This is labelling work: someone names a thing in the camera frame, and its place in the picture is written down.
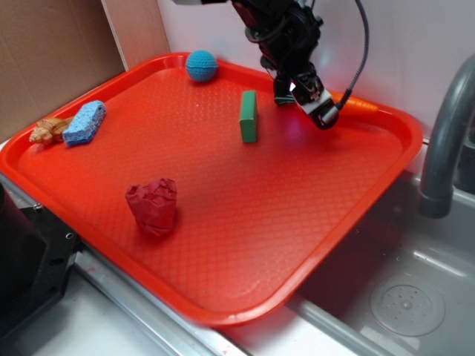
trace white wall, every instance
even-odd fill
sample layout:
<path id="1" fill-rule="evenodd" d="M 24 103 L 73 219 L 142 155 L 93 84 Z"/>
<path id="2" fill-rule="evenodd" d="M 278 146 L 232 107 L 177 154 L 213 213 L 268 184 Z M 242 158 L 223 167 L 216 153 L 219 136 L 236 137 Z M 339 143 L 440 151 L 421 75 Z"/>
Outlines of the white wall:
<path id="1" fill-rule="evenodd" d="M 230 1 L 206 6 L 157 1 L 172 52 L 204 49 L 262 70 L 259 49 L 247 42 Z M 312 61 L 329 89 L 343 91 L 362 55 L 359 12 L 352 0 L 316 2 L 325 25 Z M 453 76 L 475 53 L 475 1 L 361 2 L 370 22 L 370 55 L 354 94 L 410 113 L 429 137 Z"/>

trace blue crocheted ball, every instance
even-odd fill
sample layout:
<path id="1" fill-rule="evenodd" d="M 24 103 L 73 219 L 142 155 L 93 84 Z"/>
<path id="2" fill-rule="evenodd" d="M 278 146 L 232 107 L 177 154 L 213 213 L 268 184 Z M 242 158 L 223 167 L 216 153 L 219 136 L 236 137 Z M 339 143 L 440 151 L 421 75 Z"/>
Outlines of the blue crocheted ball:
<path id="1" fill-rule="evenodd" d="M 186 60 L 186 72 L 197 82 L 207 82 L 215 74 L 217 62 L 210 52 L 197 50 L 191 53 Z"/>

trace metal sink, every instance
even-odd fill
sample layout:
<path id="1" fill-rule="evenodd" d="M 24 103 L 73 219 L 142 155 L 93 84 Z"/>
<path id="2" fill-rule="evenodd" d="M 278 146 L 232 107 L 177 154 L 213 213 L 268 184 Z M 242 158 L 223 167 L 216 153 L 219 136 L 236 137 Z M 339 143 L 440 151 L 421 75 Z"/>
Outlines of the metal sink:
<path id="1" fill-rule="evenodd" d="M 298 293 L 392 355 L 474 355 L 474 196 L 432 220 L 418 184 L 404 173 Z"/>

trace red tray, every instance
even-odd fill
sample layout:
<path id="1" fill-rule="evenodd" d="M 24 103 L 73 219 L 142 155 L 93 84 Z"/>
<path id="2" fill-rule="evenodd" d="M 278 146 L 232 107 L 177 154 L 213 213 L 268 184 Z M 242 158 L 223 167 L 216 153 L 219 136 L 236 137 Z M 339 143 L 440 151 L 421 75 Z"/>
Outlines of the red tray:
<path id="1" fill-rule="evenodd" d="M 286 301 L 417 154 L 422 134 L 406 113 L 353 102 L 320 131 L 295 105 L 274 104 L 265 73 L 218 62 L 200 84 L 186 57 L 152 59 L 50 115 L 102 100 L 108 113 L 89 144 L 31 145 L 31 126 L 4 147 L 0 170 L 177 312 L 232 325 Z M 240 137 L 245 90 L 257 91 L 254 144 Z M 156 239 L 138 229 L 125 192 L 162 177 L 177 183 L 177 216 Z"/>

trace blue sponge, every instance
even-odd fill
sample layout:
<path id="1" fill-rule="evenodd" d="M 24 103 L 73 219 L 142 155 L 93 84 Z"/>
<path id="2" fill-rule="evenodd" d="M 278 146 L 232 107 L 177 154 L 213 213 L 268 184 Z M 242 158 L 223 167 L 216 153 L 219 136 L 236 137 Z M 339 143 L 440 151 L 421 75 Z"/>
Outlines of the blue sponge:
<path id="1" fill-rule="evenodd" d="M 99 100 L 84 104 L 75 115 L 62 137 L 66 145 L 74 146 L 91 141 L 105 115 L 105 106 Z"/>
<path id="2" fill-rule="evenodd" d="M 217 62 L 210 52 L 197 50 L 186 59 L 186 72 L 197 82 L 209 81 L 217 70 Z"/>

